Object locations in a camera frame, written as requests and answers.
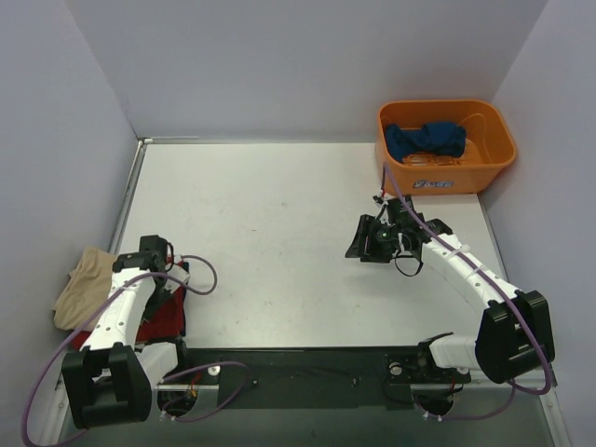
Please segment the beige t shirt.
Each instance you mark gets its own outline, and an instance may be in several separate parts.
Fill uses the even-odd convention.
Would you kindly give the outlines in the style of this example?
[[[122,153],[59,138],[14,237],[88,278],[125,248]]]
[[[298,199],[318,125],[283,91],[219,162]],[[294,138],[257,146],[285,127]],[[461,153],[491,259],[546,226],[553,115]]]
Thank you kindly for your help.
[[[57,329],[80,327],[108,298],[116,257],[99,248],[87,246],[69,280],[53,305]]]

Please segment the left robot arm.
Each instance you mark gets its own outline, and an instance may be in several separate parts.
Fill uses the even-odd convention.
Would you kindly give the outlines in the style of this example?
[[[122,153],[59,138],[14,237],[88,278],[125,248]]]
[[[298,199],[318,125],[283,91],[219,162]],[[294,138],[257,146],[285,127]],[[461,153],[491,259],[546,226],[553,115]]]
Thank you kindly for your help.
[[[168,247],[163,237],[144,236],[136,252],[118,255],[110,289],[116,298],[81,348],[65,355],[61,374],[75,427],[142,422],[162,377],[179,384],[191,374],[192,361],[172,342],[134,351],[146,310],[155,313],[171,296],[165,277]]]

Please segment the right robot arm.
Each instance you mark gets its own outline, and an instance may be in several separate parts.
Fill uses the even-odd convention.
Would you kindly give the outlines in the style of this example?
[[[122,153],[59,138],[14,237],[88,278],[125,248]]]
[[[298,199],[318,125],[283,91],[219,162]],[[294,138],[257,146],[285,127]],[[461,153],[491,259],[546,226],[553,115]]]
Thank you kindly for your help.
[[[538,291],[522,291],[471,254],[442,220],[425,220],[409,196],[375,196],[379,211],[359,218],[345,256],[363,263],[415,259],[441,275],[481,317],[477,335],[446,332],[421,342],[415,369],[437,381],[451,369],[481,371],[491,381],[510,383],[550,369],[555,346],[549,304]]]

